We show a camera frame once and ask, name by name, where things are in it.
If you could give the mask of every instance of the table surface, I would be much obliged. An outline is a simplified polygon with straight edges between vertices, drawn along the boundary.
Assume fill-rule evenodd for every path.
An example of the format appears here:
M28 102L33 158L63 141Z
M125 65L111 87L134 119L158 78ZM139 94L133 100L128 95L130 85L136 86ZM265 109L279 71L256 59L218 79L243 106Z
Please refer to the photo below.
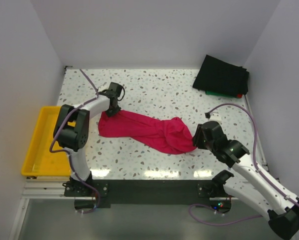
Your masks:
M122 109L167 120L180 117L192 135L198 124L207 121L204 113L223 103L246 108L244 98L206 95L192 88L197 69L85 69L98 87L116 82L126 94L119 102ZM75 105L95 96L95 91L77 69L68 69L57 105ZM236 139L250 151L254 134L249 117L238 108L223 106L216 110L222 116L222 129L229 139ZM227 166L208 150L171 155L161 153L129 137L99 136L100 115L90 120L86 160L94 179L175 179L210 180ZM259 151L257 160L261 162ZM237 180L243 180L236 174Z

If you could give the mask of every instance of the pink fabric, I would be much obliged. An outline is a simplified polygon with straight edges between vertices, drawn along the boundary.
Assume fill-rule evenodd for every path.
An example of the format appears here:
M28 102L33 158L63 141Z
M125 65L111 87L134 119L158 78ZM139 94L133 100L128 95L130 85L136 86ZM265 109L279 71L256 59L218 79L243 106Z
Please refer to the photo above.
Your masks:
M179 117L158 120L124 110L108 117L103 112L98 131L102 137L131 137L166 154L183 154L196 148L188 127Z

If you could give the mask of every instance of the yellow bin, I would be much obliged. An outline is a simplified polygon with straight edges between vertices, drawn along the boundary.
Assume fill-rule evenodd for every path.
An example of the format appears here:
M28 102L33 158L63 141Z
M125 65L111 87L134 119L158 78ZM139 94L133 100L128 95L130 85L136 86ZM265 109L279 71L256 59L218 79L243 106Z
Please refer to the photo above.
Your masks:
M24 176L70 176L69 161L64 152L50 153L53 131L60 106L45 106L40 110L21 174ZM54 150L62 149L56 142Z

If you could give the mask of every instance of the black folded cloth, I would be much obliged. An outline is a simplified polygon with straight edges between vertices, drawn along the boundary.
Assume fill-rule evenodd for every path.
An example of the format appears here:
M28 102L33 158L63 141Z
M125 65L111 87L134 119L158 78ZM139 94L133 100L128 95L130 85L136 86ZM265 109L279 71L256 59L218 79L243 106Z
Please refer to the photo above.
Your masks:
M248 92L249 72L206 55L193 88L237 97Z

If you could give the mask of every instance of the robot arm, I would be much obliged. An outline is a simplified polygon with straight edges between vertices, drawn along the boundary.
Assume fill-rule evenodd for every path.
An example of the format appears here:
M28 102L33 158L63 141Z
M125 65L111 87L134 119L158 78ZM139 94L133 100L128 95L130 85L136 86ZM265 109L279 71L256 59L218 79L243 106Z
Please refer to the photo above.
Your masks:
M256 163L256 167L249 150L237 140L228 140L216 121L199 124L193 144L199 149L210 150L220 162L251 184L246 187L232 184L230 177L233 175L228 172L223 186L228 194L238 197L258 211L282 239L292 238L299 230L299 197L296 194L282 186L260 164Z
M111 82L108 89L99 93L97 100L74 106L65 104L59 111L54 136L69 112L78 106L82 106L68 119L57 138L57 142L60 147L70 153L72 167L83 181L86 181L91 175L85 154L85 145L89 138L90 119L102 112L105 112L109 117L117 114L121 110L118 106L118 97L121 95L122 90L124 88L121 85ZM70 176L72 179L79 181L72 170Z

